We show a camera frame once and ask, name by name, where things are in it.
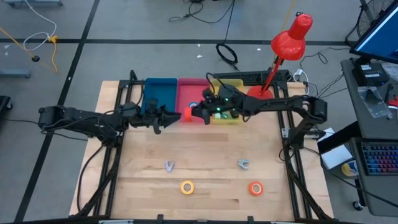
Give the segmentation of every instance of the tape roll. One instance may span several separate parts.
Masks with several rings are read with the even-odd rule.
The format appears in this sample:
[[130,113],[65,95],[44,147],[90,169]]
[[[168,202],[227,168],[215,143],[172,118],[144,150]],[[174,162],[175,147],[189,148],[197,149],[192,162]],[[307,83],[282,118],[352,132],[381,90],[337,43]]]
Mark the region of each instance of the tape roll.
[[[254,187],[255,187],[255,186],[257,186],[257,187],[259,188],[258,191],[255,191],[255,190],[254,190]],[[253,194],[254,196],[259,196],[259,195],[261,195],[261,194],[263,193],[264,187],[262,186],[262,184],[261,184],[260,182],[255,181],[255,182],[253,182],[253,183],[251,183],[251,184],[249,185],[249,191],[250,191],[250,193]]]
[[[186,191],[185,189],[184,189],[184,186],[186,186],[186,185],[189,185],[189,186],[191,186],[191,189],[189,190],[189,191]],[[193,183],[192,183],[192,181],[190,181],[190,180],[185,180],[185,181],[183,181],[182,183],[181,183],[181,192],[183,193],[183,194],[185,194],[185,195],[188,195],[188,194],[192,194],[193,193],[193,189],[195,188],[194,186],[193,186]]]
[[189,104],[190,108],[193,108],[194,106],[198,106],[198,103],[197,102],[192,102],[192,103]]

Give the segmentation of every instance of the red desk lamp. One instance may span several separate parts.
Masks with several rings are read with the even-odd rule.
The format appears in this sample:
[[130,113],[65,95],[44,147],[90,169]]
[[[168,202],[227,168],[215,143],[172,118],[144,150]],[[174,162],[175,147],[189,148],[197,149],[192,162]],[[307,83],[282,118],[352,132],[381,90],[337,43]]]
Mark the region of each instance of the red desk lamp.
[[268,75],[262,86],[254,86],[248,91],[248,96],[261,100],[273,98],[272,92],[268,90],[274,75],[278,72],[279,65],[283,60],[298,60],[303,57],[305,51],[305,34],[312,26],[312,17],[308,14],[301,14],[296,17],[289,30],[278,34],[271,41],[271,48],[277,56],[274,69]]

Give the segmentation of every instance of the computer monitor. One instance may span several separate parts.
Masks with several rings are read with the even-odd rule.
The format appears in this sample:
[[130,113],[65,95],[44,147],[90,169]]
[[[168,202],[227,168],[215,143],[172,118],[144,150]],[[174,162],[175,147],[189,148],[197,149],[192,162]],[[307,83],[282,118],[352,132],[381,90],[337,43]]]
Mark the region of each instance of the computer monitor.
[[351,48],[365,58],[398,63],[398,0],[395,0]]

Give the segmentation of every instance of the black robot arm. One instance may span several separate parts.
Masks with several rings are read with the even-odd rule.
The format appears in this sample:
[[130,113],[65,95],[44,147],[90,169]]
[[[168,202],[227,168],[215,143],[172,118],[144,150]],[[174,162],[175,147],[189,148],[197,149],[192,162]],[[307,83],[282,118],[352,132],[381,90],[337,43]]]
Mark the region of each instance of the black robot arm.
[[289,145],[303,148],[305,134],[315,125],[322,124],[327,118],[327,103],[311,96],[292,96],[289,98],[259,100],[247,96],[234,86],[223,84],[218,96],[207,88],[203,91],[204,101],[192,108],[192,116],[202,118],[205,124],[210,123],[210,116],[230,111],[242,116],[252,116],[265,111],[294,111],[303,120],[297,127],[286,130]]
[[167,127],[180,119],[180,113],[169,112],[165,106],[157,108],[157,100],[149,100],[146,110],[133,102],[119,106],[109,113],[95,113],[63,106],[48,106],[39,109],[39,127],[43,132],[67,129],[97,137],[104,146],[116,147],[118,136],[129,128],[153,126],[160,134],[160,127]]

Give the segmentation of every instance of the wooden table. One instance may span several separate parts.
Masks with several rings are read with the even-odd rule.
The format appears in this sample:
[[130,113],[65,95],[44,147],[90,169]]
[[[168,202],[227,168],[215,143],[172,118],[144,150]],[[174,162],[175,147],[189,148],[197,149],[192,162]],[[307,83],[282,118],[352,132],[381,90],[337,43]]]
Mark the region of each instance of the wooden table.
[[[118,82],[103,82],[96,111],[112,110],[117,91]],[[132,101],[140,94],[140,86],[134,85]],[[302,83],[289,83],[290,96],[302,94]],[[301,121],[296,113],[294,121],[296,125]],[[305,140],[305,146],[318,150],[314,140]],[[99,147],[97,139],[88,140],[83,164]],[[130,128],[125,132],[111,218],[156,219],[164,214],[166,220],[247,220],[250,215],[256,221],[294,220],[285,164],[278,158],[281,149],[276,112],[260,113],[239,125],[175,123],[160,135],[152,127]],[[98,186],[104,152],[89,163],[83,175],[82,206]],[[300,153],[307,189],[332,217],[319,156],[306,150]],[[249,160],[248,170],[237,165],[240,159]],[[171,160],[175,165],[168,173],[165,161]],[[181,193],[184,180],[195,184],[193,194]],[[249,193],[253,181],[264,185],[261,196]],[[296,191],[304,217],[302,197]],[[76,212],[75,194],[70,213]]]

